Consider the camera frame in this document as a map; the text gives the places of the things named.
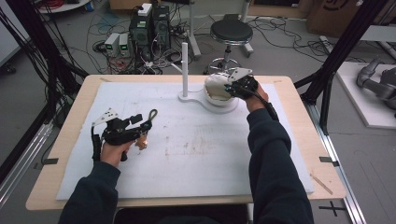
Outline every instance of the electronic equipment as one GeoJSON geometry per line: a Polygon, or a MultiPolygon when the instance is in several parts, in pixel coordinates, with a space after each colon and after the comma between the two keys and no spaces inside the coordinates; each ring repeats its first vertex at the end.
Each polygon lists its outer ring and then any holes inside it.
{"type": "Polygon", "coordinates": [[[117,57],[120,53],[120,34],[111,34],[105,42],[105,47],[109,57],[117,57]]]}
{"type": "Polygon", "coordinates": [[[153,11],[155,40],[161,49],[171,48],[169,6],[157,6],[153,11]]]}
{"type": "Polygon", "coordinates": [[[153,44],[154,30],[152,23],[152,10],[147,16],[134,14],[129,26],[129,32],[134,47],[135,61],[150,62],[153,59],[151,45],[153,44]]]}
{"type": "Polygon", "coordinates": [[[140,10],[137,11],[137,15],[138,16],[148,16],[150,11],[151,11],[152,4],[143,3],[142,8],[143,9],[140,9],[140,10]]]}
{"type": "Polygon", "coordinates": [[[120,54],[121,57],[131,57],[131,41],[128,34],[120,34],[120,54]]]}

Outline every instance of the hand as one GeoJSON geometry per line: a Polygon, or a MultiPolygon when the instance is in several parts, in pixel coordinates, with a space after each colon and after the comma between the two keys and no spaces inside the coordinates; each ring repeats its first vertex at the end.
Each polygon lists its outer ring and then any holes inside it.
{"type": "Polygon", "coordinates": [[[131,141],[120,146],[111,146],[108,143],[104,143],[102,146],[100,160],[107,162],[116,168],[119,167],[122,152],[127,153],[133,142],[134,141],[131,141]]]}
{"type": "MultiPolygon", "coordinates": [[[[262,89],[262,85],[260,85],[260,83],[259,83],[259,87],[257,88],[257,93],[262,97],[262,99],[268,102],[268,94],[262,89]]],[[[259,98],[257,98],[254,95],[250,96],[245,101],[247,103],[247,110],[250,113],[257,109],[265,108],[265,106],[262,104],[259,98]]]]}

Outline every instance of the person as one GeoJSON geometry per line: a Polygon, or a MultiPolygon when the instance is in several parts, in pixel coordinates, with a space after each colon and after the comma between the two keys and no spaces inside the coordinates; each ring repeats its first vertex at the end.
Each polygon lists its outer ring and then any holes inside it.
{"type": "MultiPolygon", "coordinates": [[[[260,85],[257,93],[268,101],[268,94],[260,85]]],[[[246,103],[254,223],[314,223],[310,202],[290,158],[287,132],[278,121],[271,119],[257,97],[247,98],[246,103]]],[[[104,143],[101,161],[95,163],[87,177],[78,181],[59,223],[112,223],[118,201],[115,187],[120,171],[117,167],[121,153],[127,152],[131,144],[114,147],[104,143]]],[[[217,223],[210,218],[206,221],[217,223]]]]}

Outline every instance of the white base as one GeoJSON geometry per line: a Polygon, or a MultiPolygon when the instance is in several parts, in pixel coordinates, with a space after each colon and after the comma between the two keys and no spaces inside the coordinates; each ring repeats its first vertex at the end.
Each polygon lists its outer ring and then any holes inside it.
{"type": "MultiPolygon", "coordinates": [[[[358,73],[364,66],[367,66],[367,63],[343,63],[338,69],[341,83],[367,127],[396,129],[396,110],[387,107],[372,91],[356,85],[358,73]]],[[[380,64],[371,79],[379,82],[382,72],[393,67],[395,65],[380,64]]]]}
{"type": "Polygon", "coordinates": [[[233,98],[227,105],[213,105],[205,98],[204,89],[200,91],[189,91],[188,95],[183,96],[183,91],[178,94],[178,99],[183,102],[195,102],[203,106],[207,111],[215,114],[227,114],[233,112],[238,107],[239,99],[233,98]]]}

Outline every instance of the white pole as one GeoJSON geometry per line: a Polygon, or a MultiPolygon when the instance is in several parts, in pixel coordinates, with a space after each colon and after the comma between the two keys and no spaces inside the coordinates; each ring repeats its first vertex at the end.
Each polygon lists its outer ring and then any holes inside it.
{"type": "Polygon", "coordinates": [[[181,44],[181,70],[183,74],[183,97],[189,94],[189,45],[186,42],[181,44]]]}

